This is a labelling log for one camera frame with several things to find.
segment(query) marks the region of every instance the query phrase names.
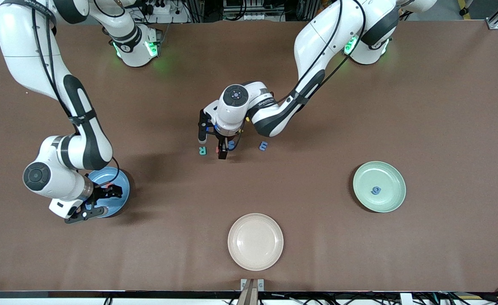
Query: brown table surface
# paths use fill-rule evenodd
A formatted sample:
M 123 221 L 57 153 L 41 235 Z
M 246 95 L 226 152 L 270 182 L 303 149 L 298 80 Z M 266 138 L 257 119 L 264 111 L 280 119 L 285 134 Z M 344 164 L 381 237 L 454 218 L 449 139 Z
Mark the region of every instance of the brown table surface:
M 64 61 L 134 180 L 125 213 L 77 225 L 21 180 L 42 140 L 71 125 L 0 58 L 0 290 L 228 290 L 248 277 L 267 290 L 494 290 L 498 31 L 482 21 L 400 23 L 377 64 L 348 62 L 277 137 L 247 125 L 228 160 L 216 160 L 214 140 L 198 154 L 198 112 L 227 85 L 292 89 L 303 26 L 172 25 L 161 58 L 141 68 L 116 58 L 99 27 L 59 29 Z M 353 172 L 372 160 L 406 180 L 392 213 L 353 198 Z M 262 272 L 227 248 L 230 226 L 253 212 L 284 233 Z

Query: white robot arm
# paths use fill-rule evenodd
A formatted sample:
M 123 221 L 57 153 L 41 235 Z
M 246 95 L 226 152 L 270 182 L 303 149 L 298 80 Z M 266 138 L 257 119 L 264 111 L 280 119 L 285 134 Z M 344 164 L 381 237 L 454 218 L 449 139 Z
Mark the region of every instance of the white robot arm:
M 152 58 L 142 42 L 143 29 L 128 14 L 108 19 L 87 0 L 0 0 L 0 48 L 11 75 L 24 87 L 58 100 L 75 127 L 72 135 L 45 139 L 23 174 L 26 187 L 52 198 L 49 209 L 67 223 L 106 214 L 106 207 L 94 207 L 96 200 L 122 194 L 120 187 L 103 189 L 78 173 L 79 169 L 104 168 L 113 150 L 83 85 L 62 61 L 50 29 L 50 22 L 55 24 L 57 19 L 78 23 L 89 13 L 110 34 L 125 33 L 112 38 L 132 46 L 123 52 L 127 64 L 138 66 Z
M 435 2 L 406 1 L 410 1 L 409 5 Z M 259 81 L 227 87 L 218 100 L 200 111 L 199 142 L 205 143 L 207 134 L 215 135 L 219 141 L 218 157 L 222 159 L 226 158 L 229 150 L 227 139 L 241 133 L 245 118 L 250 119 L 260 135 L 274 137 L 281 133 L 292 116 L 307 104 L 346 59 L 350 57 L 360 64 L 372 64 L 380 58 L 398 25 L 398 8 L 396 0 L 334 2 L 296 37 L 294 49 L 298 83 L 294 89 L 277 101 L 266 85 Z M 360 38 L 343 62 L 325 79 L 326 66 L 352 37 Z

